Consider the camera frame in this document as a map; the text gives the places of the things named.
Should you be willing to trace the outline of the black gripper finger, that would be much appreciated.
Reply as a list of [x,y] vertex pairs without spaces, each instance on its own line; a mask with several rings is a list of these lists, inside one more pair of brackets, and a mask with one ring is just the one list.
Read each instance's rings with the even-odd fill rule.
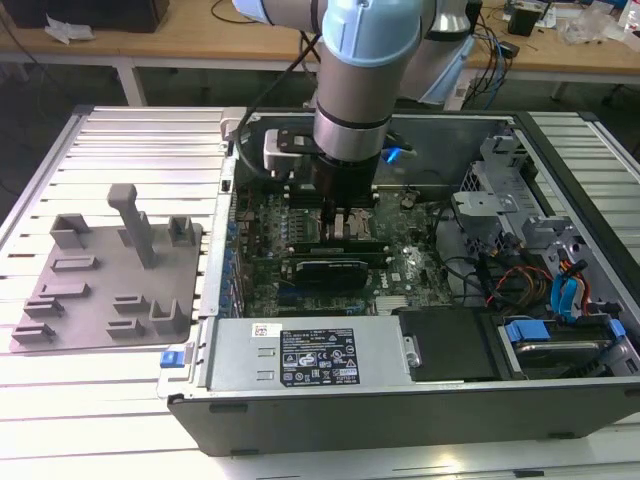
[[322,206],[322,238],[326,241],[335,238],[336,204],[333,200],[325,198]]

